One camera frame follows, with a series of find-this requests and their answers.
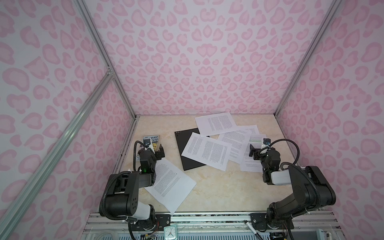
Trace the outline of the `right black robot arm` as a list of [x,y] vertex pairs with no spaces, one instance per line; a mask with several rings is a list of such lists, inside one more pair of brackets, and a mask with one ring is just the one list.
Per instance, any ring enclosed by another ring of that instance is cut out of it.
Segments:
[[[296,148],[292,163],[281,161],[280,152],[274,148],[280,142],[291,143]],[[282,229],[290,233],[295,217],[336,203],[335,191],[318,167],[298,166],[300,153],[299,146],[289,139],[264,138],[259,148],[249,145],[249,156],[261,164],[263,182],[270,186],[290,185],[293,191],[283,200],[271,203],[262,221],[253,221],[255,228],[261,227],[261,232]]]

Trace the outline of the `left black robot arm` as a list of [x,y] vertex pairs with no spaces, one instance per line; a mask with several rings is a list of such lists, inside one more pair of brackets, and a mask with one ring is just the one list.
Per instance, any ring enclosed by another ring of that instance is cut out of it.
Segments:
[[123,171],[109,176],[102,195],[99,213],[113,221],[123,221],[132,228],[136,224],[140,229],[151,231],[158,227],[156,212],[152,205],[139,201],[139,189],[155,184],[157,161],[165,157],[164,148],[158,145],[153,151],[148,144],[136,141],[142,148],[139,170]]

